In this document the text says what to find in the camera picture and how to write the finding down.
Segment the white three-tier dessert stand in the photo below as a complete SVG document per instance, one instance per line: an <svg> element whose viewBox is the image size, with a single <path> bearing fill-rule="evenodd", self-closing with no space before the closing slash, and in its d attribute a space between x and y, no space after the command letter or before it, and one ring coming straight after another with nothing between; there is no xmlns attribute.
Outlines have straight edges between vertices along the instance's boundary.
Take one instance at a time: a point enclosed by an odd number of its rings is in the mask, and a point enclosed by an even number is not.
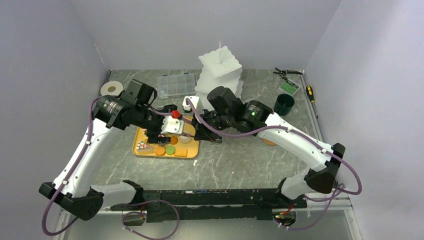
<svg viewBox="0 0 424 240"><path fill-rule="evenodd" d="M198 58L203 67L194 89L205 109L214 109L208 102L207 95L216 87L229 88L236 97L241 97L244 84L240 80L242 65L227 46L220 46Z"/></svg>

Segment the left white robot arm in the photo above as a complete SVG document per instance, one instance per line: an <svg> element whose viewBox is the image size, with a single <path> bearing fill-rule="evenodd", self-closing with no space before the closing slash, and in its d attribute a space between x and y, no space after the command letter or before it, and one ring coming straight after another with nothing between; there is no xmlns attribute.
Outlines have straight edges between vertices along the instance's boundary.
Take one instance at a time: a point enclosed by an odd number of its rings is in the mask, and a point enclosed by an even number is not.
<svg viewBox="0 0 424 240"><path fill-rule="evenodd" d="M100 96L93 101L85 136L71 160L53 182L44 182L39 188L39 193L50 200L50 206L56 203L87 221L105 207L126 205L137 210L143 205L144 189L139 184L123 180L119 184L94 186L92 179L103 153L121 131L133 125L154 136L161 132L165 117L172 116L177 106L153 108L157 95L154 87L133 79L119 95Z"/></svg>

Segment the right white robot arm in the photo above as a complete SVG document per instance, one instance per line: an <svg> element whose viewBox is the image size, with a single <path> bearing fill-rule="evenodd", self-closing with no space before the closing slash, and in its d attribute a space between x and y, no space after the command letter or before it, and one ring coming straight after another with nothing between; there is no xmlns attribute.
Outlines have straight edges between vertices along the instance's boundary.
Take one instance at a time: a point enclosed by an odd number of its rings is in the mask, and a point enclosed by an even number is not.
<svg viewBox="0 0 424 240"><path fill-rule="evenodd" d="M204 109L197 96L187 96L183 100L184 111L193 112L191 125L195 128L196 141L221 143L223 137L232 137L224 130L233 128L239 132L234 138L259 137L284 148L307 164L302 172L282 180L275 194L280 207L289 207L297 197L311 191L332 192L344 146L339 143L330 145L305 134L257 100L243 103L227 87L216 87L207 95L207 100L212 111Z"/></svg>

